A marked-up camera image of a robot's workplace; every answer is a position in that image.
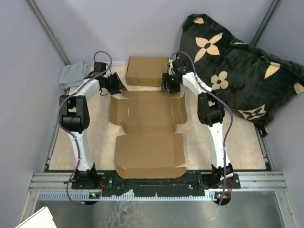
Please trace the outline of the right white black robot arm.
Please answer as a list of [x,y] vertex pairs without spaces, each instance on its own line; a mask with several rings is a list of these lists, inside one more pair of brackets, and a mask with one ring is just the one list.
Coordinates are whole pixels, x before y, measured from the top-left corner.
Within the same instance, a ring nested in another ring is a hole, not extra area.
[[234,171],[224,144],[223,121],[224,105],[219,101],[221,92],[206,85],[193,70],[186,67],[183,60],[168,60],[168,72],[162,74],[161,91],[174,94],[181,90],[180,86],[188,88],[197,96],[197,116],[201,124],[207,126],[213,146],[212,155],[212,185],[223,188],[232,178]]

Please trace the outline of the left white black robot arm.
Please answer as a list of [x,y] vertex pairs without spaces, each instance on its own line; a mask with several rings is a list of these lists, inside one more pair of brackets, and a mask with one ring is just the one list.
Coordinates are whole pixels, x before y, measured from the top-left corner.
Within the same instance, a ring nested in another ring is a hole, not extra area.
[[74,92],[59,98],[58,125],[68,134],[76,158],[76,167],[68,180],[73,189],[97,188],[100,182],[88,145],[90,114],[87,102],[103,89],[110,95],[126,90],[118,74],[107,74],[107,71],[111,71],[110,65],[94,62],[94,70],[85,77],[83,83]]

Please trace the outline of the brown cardboard box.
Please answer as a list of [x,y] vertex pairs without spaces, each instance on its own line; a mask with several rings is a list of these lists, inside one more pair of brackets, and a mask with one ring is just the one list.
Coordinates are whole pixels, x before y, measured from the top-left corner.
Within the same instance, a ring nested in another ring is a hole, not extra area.
[[183,135],[185,94],[124,91],[111,97],[109,121],[124,135],[115,140],[114,165],[123,179],[176,179],[186,172]]
[[127,85],[161,87],[168,62],[168,57],[130,56],[125,74]]

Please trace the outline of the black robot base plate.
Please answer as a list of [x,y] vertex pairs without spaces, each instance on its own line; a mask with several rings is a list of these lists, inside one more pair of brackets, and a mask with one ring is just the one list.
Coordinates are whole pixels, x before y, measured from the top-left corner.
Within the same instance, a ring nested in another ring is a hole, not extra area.
[[[116,171],[101,171],[97,174],[100,178],[97,188],[89,189],[96,190],[89,195],[93,201],[97,201],[101,197],[121,197],[130,191],[140,199],[205,197],[206,191],[217,189],[215,202],[226,205],[230,201],[231,191],[240,189],[239,177],[236,173],[228,179],[228,183],[224,187],[212,185],[211,172],[200,170],[187,170],[176,179],[124,179]],[[67,187],[72,187],[72,183],[68,181],[65,184]]]

